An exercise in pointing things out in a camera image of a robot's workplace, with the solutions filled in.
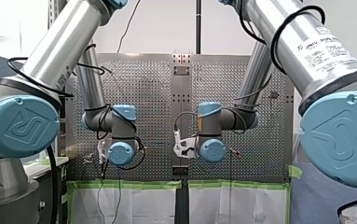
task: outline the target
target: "screw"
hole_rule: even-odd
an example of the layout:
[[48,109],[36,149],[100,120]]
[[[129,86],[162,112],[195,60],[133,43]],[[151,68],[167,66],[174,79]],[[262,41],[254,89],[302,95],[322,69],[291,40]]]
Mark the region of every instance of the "screw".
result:
[[40,210],[40,211],[41,211],[41,210],[44,210],[45,207],[46,207],[45,202],[43,202],[43,201],[39,202],[39,210]]

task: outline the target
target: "pegboard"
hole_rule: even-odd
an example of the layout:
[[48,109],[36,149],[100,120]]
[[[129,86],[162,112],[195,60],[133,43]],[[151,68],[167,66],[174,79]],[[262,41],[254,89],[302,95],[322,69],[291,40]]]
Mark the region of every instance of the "pegboard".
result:
[[[240,90],[247,63],[234,56],[192,57],[192,110],[204,101],[232,106]],[[278,93],[276,99],[271,93]],[[223,131],[223,141],[240,155],[227,154],[223,162],[191,160],[189,178],[286,182],[292,151],[293,87],[288,77],[274,70],[258,107],[258,127],[245,134]],[[197,129],[192,120],[191,131]]]
[[[137,169],[118,172],[112,165],[107,177],[119,175],[132,180],[170,180],[172,166],[176,158],[172,154],[172,121],[182,108],[176,106],[172,89],[185,84],[191,85],[190,94],[193,111],[199,102],[220,101],[223,105],[232,105],[243,81],[249,57],[245,56],[203,56],[193,55],[190,67],[190,81],[177,85],[174,76],[176,65],[172,55],[99,55],[99,64],[112,71],[112,76],[102,76],[105,99],[110,104],[133,104],[137,107],[138,135],[147,147],[145,161]],[[75,99],[68,100],[67,106],[74,113],[67,113],[72,134],[67,134],[67,141],[72,142],[74,154],[68,168],[68,178],[93,179],[100,177],[98,164],[96,133],[81,126],[83,114],[82,98],[76,78],[71,78],[70,85]],[[271,91],[280,96],[270,99]],[[232,157],[230,173],[229,156],[211,166],[199,159],[191,160],[189,176],[192,179],[230,178],[282,182],[288,178],[287,165],[290,164],[292,148],[293,87],[284,75],[275,73],[265,91],[259,108],[260,122],[256,130],[244,135],[224,132],[224,142],[228,147],[241,152],[242,158]],[[188,122],[189,130],[196,125]]]

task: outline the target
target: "white wall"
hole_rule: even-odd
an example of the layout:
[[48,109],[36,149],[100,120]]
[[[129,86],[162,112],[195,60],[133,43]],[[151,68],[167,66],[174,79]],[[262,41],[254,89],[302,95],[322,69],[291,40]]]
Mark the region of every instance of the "white wall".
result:
[[[326,26],[357,58],[357,0],[305,0],[306,5],[318,5],[326,13]],[[295,93],[294,132],[298,132],[300,115],[297,113],[301,97]]]
[[0,0],[0,56],[29,56],[48,30],[48,0]]
[[[117,52],[136,0],[117,11],[94,36],[99,53]],[[254,41],[240,27],[233,7],[202,1],[202,53],[250,55]],[[142,0],[131,22],[123,53],[188,53],[196,51],[195,0]]]

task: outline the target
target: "wire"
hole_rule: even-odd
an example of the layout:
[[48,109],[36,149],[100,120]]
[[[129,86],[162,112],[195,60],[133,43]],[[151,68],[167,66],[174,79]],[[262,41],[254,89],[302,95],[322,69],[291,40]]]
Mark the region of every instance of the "wire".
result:
[[191,112],[191,111],[184,111],[184,112],[181,112],[177,115],[177,117],[175,118],[175,121],[174,121],[174,130],[175,131],[178,131],[178,125],[177,125],[177,121],[180,117],[182,117],[183,115],[193,115],[193,116],[197,116],[198,114],[195,113],[195,112]]
[[103,213],[102,208],[100,207],[100,191],[103,188],[104,185],[104,180],[105,180],[105,175],[106,175],[106,169],[108,168],[108,162],[102,164],[102,175],[101,175],[101,181],[102,184],[99,187],[99,190],[97,191],[97,207],[99,208],[100,214],[103,216],[103,224],[105,224],[105,214]]
[[250,37],[252,37],[253,39],[259,41],[260,43],[266,45],[266,41],[263,40],[263,39],[261,39],[260,37],[258,37],[258,36],[254,33],[254,28],[252,28],[251,24],[250,24],[250,27],[251,27],[251,29],[253,30],[252,33],[251,33],[250,30],[248,30],[248,27],[245,25],[245,23],[244,23],[244,18],[243,18],[243,16],[242,16],[243,4],[244,4],[244,1],[243,1],[243,0],[240,0],[239,18],[240,18],[240,24],[241,24],[242,29],[244,29],[245,33],[247,33]]
[[126,34],[127,34],[128,31],[129,31],[130,24],[131,24],[131,20],[132,20],[132,18],[134,17],[134,14],[135,14],[135,12],[137,11],[138,5],[140,5],[140,2],[141,2],[141,0],[138,0],[138,1],[137,1],[137,4],[135,4],[134,10],[132,11],[131,16],[130,16],[130,18],[129,18],[128,25],[126,26],[125,33],[123,34],[122,37],[120,37],[119,47],[117,48],[117,53],[119,53],[119,52],[120,52],[120,49],[122,48],[123,39],[125,38]]
[[124,171],[129,171],[129,170],[133,170],[133,169],[135,169],[135,168],[137,168],[139,165],[141,165],[142,163],[143,163],[143,161],[144,161],[144,159],[145,159],[145,147],[144,147],[144,145],[143,145],[143,143],[141,142],[141,139],[139,138],[139,137],[135,137],[135,140],[137,141],[137,143],[138,143],[138,145],[139,145],[139,150],[140,151],[142,151],[143,152],[143,156],[141,157],[141,159],[140,159],[140,161],[137,163],[137,164],[135,164],[135,165],[133,165],[132,167],[129,167],[129,168],[126,168],[126,167],[122,167],[122,166],[118,166],[118,165],[116,165],[116,167],[118,168],[118,169],[120,169],[120,170],[124,170]]
[[270,45],[271,61],[273,61],[274,65],[282,73],[284,73],[285,75],[286,75],[285,70],[283,70],[282,66],[277,61],[277,57],[278,57],[278,55],[277,55],[278,42],[279,42],[281,34],[282,34],[283,30],[286,28],[286,26],[288,26],[289,23],[291,23],[291,21],[293,21],[296,17],[302,15],[305,11],[308,11],[308,10],[316,10],[316,11],[318,11],[321,14],[321,23],[325,24],[326,15],[325,15],[325,12],[323,11],[323,9],[321,7],[317,7],[317,6],[302,7],[297,12],[292,13],[287,18],[285,18],[285,20],[283,21],[282,25],[277,29],[276,33],[273,36],[273,39],[271,40],[271,45]]
[[241,122],[244,124],[244,128],[243,128],[243,130],[242,130],[241,133],[237,133],[237,132],[235,132],[235,131],[233,131],[233,133],[236,133],[236,134],[244,134],[244,133],[246,132],[246,130],[248,129],[247,122],[245,121],[245,119],[242,117],[242,115],[241,115],[239,112],[237,112],[236,110],[234,110],[234,109],[238,109],[238,110],[240,110],[240,109],[239,109],[239,108],[236,108],[236,107],[233,107],[233,108],[230,108],[230,107],[222,107],[222,108],[224,108],[224,109],[226,109],[226,110],[232,112],[235,116],[239,117],[239,119],[241,120]]
[[[96,138],[99,141],[103,140],[109,134],[108,131],[103,130],[103,123],[105,122],[106,116],[111,111],[111,105],[106,104],[105,107],[106,109],[104,113],[101,116],[99,116],[99,126],[97,127],[97,131],[96,131]],[[100,132],[105,132],[105,134],[100,137]]]
[[120,206],[120,202],[122,200],[122,187],[121,187],[121,178],[120,178],[120,171],[117,170],[117,181],[118,181],[118,187],[119,187],[119,199],[117,200],[117,210],[115,212],[115,217],[114,220],[112,221],[112,224],[115,224],[115,222],[117,221],[117,212],[119,211],[119,206]]
[[12,69],[12,71],[14,71],[15,73],[17,73],[18,75],[20,75],[21,77],[24,77],[25,79],[27,79],[29,82],[31,82],[32,84],[34,84],[35,86],[38,86],[38,87],[42,87],[44,88],[45,90],[48,90],[48,91],[53,91],[55,93],[58,93],[64,97],[74,97],[73,94],[70,94],[70,93],[67,93],[67,92],[64,92],[64,91],[59,91],[59,90],[56,90],[56,89],[52,89],[51,87],[48,87],[38,81],[35,81],[34,79],[32,79],[31,77],[25,75],[24,73],[22,73],[22,71],[17,68],[13,63],[16,62],[16,61],[25,61],[27,60],[28,58],[27,57],[14,57],[14,58],[10,58],[7,60],[7,66]]
[[56,224],[57,220],[57,210],[59,206],[59,173],[56,165],[56,158],[53,154],[53,148],[51,145],[47,147],[47,153],[50,162],[50,171],[52,175],[52,211],[50,223]]

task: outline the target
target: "light blue joint cover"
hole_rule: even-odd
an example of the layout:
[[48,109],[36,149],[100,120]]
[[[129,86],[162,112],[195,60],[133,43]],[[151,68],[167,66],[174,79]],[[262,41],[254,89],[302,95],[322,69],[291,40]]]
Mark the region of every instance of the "light blue joint cover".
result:
[[219,0],[219,2],[224,4],[224,5],[231,5],[232,0]]
[[221,111],[221,103],[219,102],[203,102],[199,104],[199,117],[207,117]]
[[137,120],[137,110],[134,105],[113,105],[113,108],[128,120]]
[[218,139],[210,139],[203,143],[199,154],[206,162],[216,163],[224,159],[226,151],[223,142]]
[[256,128],[258,124],[259,124],[259,114],[256,112],[254,114],[254,123],[251,125],[251,127],[249,127],[249,129]]
[[357,91],[324,96],[306,111],[301,127],[301,144],[312,163],[357,188]]
[[59,133],[54,107],[36,96],[21,95],[0,101],[0,157],[33,156],[49,146]]
[[127,165],[131,163],[133,157],[134,150],[127,143],[117,142],[109,148],[108,158],[114,165]]
[[121,9],[128,4],[128,0],[107,0],[106,2],[115,9]]
[[82,127],[86,128],[87,130],[90,130],[90,127],[86,123],[86,113],[83,113],[82,119],[80,120],[80,122],[82,123]]

